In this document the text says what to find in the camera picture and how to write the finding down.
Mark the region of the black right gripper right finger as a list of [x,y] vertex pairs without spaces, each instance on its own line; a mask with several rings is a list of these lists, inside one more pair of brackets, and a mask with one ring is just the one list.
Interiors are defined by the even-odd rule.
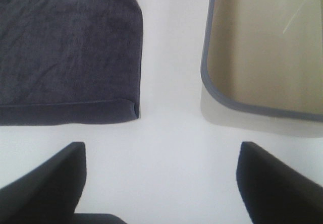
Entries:
[[253,223],[322,223],[322,186],[253,142],[242,142],[236,181]]

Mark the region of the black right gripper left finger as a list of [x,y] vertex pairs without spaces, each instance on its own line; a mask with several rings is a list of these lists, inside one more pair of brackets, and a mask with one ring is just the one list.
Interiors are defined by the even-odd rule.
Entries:
[[1,223],[124,223],[112,214],[76,213],[87,177],[83,142],[72,142],[1,188]]

